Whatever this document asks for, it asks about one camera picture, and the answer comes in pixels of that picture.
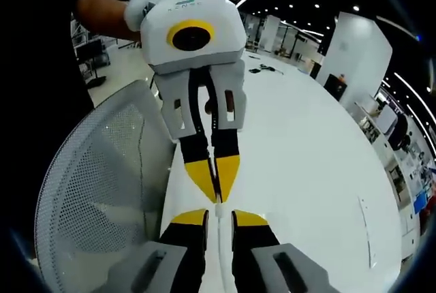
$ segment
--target white floor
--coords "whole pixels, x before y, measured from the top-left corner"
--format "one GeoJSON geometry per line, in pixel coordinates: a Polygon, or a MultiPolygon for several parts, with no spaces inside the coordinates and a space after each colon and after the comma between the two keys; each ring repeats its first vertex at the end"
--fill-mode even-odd
{"type": "Polygon", "coordinates": [[[89,90],[94,106],[135,80],[150,83],[153,78],[154,71],[146,64],[139,48],[111,46],[108,53],[111,64],[97,70],[98,76],[106,76],[105,83],[89,90]]]}

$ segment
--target office desk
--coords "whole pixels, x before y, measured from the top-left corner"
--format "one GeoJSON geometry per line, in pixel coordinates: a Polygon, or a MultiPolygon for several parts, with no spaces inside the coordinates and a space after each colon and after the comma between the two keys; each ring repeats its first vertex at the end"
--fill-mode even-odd
{"type": "MultiPolygon", "coordinates": [[[[180,213],[200,208],[211,212],[201,292],[236,291],[231,275],[234,209],[266,218],[281,243],[292,243],[323,266],[341,292],[386,292],[400,271],[401,225],[372,146],[345,109],[311,77],[270,57],[248,55],[252,53],[243,56],[247,111],[238,135],[240,168],[222,206],[221,234],[215,206],[188,177],[180,146],[161,231],[180,213]],[[261,63],[284,75],[248,72],[261,63]]],[[[204,104],[205,90],[199,98],[204,104]]],[[[211,118],[204,113],[202,118],[210,134],[211,118]]]]}

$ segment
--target white mesh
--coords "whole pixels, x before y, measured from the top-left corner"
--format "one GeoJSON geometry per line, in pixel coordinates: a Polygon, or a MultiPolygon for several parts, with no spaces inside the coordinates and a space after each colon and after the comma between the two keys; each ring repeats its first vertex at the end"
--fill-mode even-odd
{"type": "Polygon", "coordinates": [[[145,82],[125,87],[88,115],[53,160],[35,221],[38,262],[53,292],[94,290],[147,240],[142,135],[150,102],[145,82]]]}

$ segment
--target person's arm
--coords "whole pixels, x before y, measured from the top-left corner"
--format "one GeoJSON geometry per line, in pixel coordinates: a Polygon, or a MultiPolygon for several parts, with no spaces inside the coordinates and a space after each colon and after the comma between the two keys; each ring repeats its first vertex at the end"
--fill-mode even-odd
{"type": "Polygon", "coordinates": [[[140,32],[132,32],[124,21],[126,4],[118,0],[77,0],[74,15],[90,32],[140,41],[140,32]]]}

